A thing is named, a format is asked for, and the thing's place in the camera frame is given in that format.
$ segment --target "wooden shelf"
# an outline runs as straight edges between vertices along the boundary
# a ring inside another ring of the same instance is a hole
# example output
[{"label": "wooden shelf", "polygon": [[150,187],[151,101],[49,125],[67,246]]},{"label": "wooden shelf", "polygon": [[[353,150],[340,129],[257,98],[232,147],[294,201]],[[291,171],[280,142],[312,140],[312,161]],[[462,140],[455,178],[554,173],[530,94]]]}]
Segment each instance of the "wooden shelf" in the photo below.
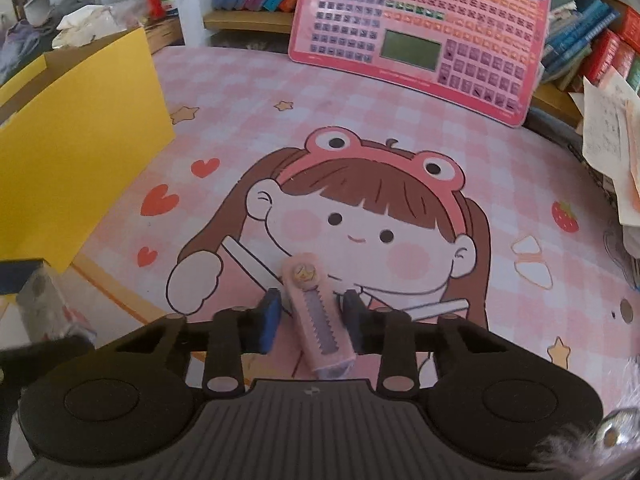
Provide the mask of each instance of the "wooden shelf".
[{"label": "wooden shelf", "polygon": [[203,18],[205,28],[232,28],[235,30],[263,30],[291,33],[293,12],[267,12],[266,10],[213,10]]},{"label": "wooden shelf", "polygon": [[552,83],[540,85],[533,93],[531,106],[540,108],[569,126],[576,127],[582,120],[580,110],[569,94],[561,92]]}]

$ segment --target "frog headband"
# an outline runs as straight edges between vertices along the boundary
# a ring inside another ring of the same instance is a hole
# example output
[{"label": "frog headband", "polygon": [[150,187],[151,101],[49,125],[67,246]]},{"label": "frog headband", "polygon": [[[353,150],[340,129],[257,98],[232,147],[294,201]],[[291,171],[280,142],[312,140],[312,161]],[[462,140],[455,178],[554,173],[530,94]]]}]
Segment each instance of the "frog headband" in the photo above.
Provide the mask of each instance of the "frog headband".
[{"label": "frog headband", "polygon": [[465,175],[451,158],[436,152],[419,152],[412,158],[379,148],[363,146],[351,130],[340,126],[318,128],[305,142],[308,153],[284,168],[277,181],[280,185],[303,171],[328,160],[363,158],[388,164],[419,180],[444,206],[456,236],[466,233],[462,209],[453,196],[465,184]]}]

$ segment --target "strawberry illustration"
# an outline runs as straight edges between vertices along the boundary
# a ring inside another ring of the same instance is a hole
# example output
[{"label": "strawberry illustration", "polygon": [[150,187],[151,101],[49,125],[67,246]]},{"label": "strawberry illustration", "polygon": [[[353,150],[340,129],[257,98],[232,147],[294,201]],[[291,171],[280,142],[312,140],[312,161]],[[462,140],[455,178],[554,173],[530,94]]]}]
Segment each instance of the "strawberry illustration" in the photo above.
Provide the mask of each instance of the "strawberry illustration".
[{"label": "strawberry illustration", "polygon": [[567,233],[575,233],[578,231],[578,222],[575,219],[574,213],[571,211],[571,206],[567,202],[554,202],[551,206],[551,214],[562,231]]}]

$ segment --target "cartoon eye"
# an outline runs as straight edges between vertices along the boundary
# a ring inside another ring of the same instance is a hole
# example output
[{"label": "cartoon eye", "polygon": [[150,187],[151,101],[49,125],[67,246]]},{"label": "cartoon eye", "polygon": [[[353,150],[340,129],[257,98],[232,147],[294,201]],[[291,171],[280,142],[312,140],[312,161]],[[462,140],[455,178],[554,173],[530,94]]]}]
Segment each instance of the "cartoon eye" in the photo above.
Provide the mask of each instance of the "cartoon eye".
[{"label": "cartoon eye", "polygon": [[430,157],[423,162],[424,171],[438,180],[452,180],[456,176],[456,170],[450,162],[441,158]]},{"label": "cartoon eye", "polygon": [[383,244],[390,244],[394,241],[394,232],[389,229],[380,231],[380,241]]},{"label": "cartoon eye", "polygon": [[319,148],[332,150],[332,152],[344,150],[349,147],[350,143],[349,137],[342,132],[325,132],[316,137],[316,145]]},{"label": "cartoon eye", "polygon": [[326,221],[329,222],[329,225],[338,225],[342,222],[342,215],[340,213],[331,213]]}]

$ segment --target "red book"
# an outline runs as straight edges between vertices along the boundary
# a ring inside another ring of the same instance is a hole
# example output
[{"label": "red book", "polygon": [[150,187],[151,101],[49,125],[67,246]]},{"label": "red book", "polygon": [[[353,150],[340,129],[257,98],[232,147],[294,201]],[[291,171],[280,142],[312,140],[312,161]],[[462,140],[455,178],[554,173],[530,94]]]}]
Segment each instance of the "red book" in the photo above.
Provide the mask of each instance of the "red book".
[{"label": "red book", "polygon": [[278,8],[282,12],[293,12],[293,9],[296,8],[296,3],[298,0],[282,0]]},{"label": "red book", "polygon": [[585,76],[591,84],[597,86],[611,66],[619,47],[620,38],[618,35],[606,28],[596,38],[591,55],[582,62],[580,74]]},{"label": "red book", "polygon": [[620,17],[609,28],[640,54],[640,14],[619,0],[603,1],[620,13]]},{"label": "red book", "polygon": [[629,75],[629,71],[631,70],[631,65],[634,62],[635,55],[636,53],[633,48],[624,41],[621,41],[620,47],[616,52],[616,55],[613,57],[611,66],[620,72],[620,75],[626,79]]}]

